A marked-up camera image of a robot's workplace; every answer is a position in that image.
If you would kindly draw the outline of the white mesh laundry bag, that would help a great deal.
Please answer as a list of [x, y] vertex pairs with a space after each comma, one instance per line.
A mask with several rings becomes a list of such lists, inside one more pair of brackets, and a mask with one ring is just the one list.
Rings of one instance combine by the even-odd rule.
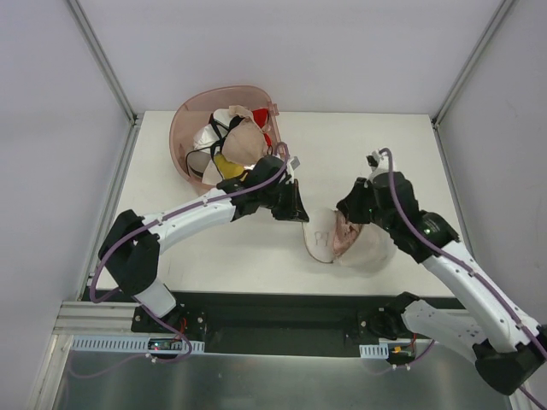
[[389, 235], [374, 224], [363, 225], [362, 232], [353, 245], [340, 257], [333, 253], [336, 223], [335, 212], [318, 208], [303, 223], [304, 246], [309, 255], [323, 264], [334, 264], [373, 274], [386, 267], [397, 252]]

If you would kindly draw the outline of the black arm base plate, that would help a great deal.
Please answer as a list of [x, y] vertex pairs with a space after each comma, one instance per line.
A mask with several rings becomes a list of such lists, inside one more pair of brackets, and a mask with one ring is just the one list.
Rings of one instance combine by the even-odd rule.
[[410, 337], [393, 314], [417, 296], [178, 292], [168, 323], [211, 354], [350, 358], [387, 334]]

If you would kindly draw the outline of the pink bra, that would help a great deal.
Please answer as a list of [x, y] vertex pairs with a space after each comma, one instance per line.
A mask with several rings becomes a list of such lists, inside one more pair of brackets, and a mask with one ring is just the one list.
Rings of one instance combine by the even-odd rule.
[[349, 222], [340, 211], [335, 212], [336, 223], [333, 238], [334, 257], [342, 256], [360, 236], [363, 224]]

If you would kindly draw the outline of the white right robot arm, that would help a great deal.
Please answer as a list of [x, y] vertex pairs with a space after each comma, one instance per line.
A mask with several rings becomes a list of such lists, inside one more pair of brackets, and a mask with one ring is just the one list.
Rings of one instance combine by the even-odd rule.
[[442, 216], [421, 209], [402, 173], [357, 179], [337, 209], [351, 223], [385, 231], [398, 250], [450, 289], [474, 321], [465, 324], [404, 292], [385, 315], [391, 335], [411, 331], [443, 344], [502, 395], [514, 394], [546, 362], [545, 326], [488, 277]]

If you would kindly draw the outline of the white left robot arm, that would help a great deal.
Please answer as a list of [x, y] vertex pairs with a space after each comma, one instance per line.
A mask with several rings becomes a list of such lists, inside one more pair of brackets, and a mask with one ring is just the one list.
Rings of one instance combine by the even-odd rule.
[[275, 220], [307, 222], [294, 170], [299, 161], [262, 157], [250, 170], [223, 179], [180, 208], [137, 215], [128, 209], [115, 219], [98, 252], [97, 270], [108, 271], [116, 289], [140, 303], [160, 331], [184, 330], [186, 320], [174, 294], [157, 277], [160, 256], [178, 242], [265, 208]]

